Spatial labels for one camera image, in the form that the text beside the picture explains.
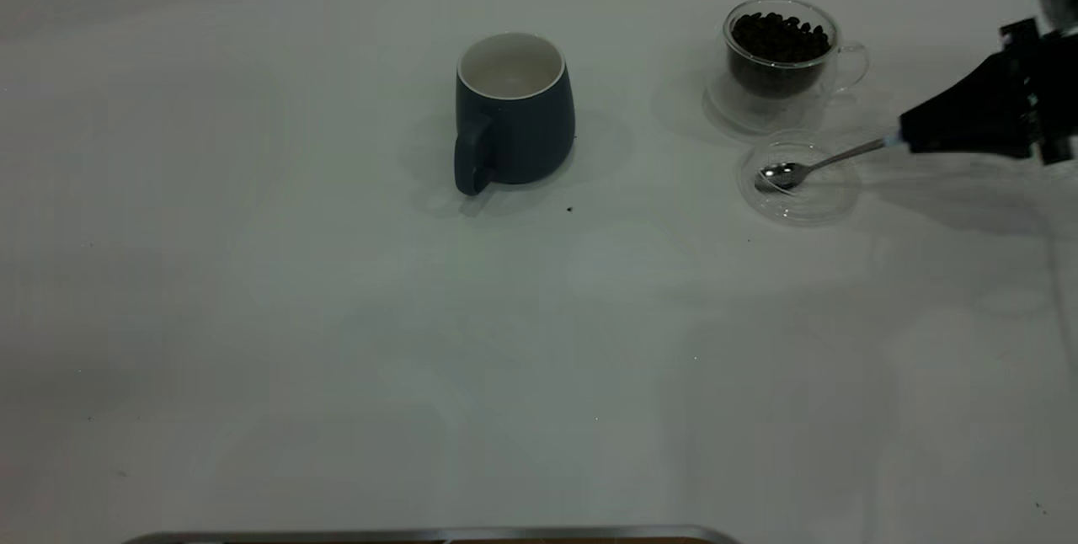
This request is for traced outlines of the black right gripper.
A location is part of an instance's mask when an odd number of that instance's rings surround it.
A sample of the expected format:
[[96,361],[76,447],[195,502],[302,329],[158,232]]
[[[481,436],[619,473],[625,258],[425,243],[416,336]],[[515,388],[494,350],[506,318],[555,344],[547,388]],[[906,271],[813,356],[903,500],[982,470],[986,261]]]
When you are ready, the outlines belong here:
[[1041,34],[1029,18],[1001,26],[1000,37],[1001,52],[901,115],[911,152],[1075,161],[1075,29]]

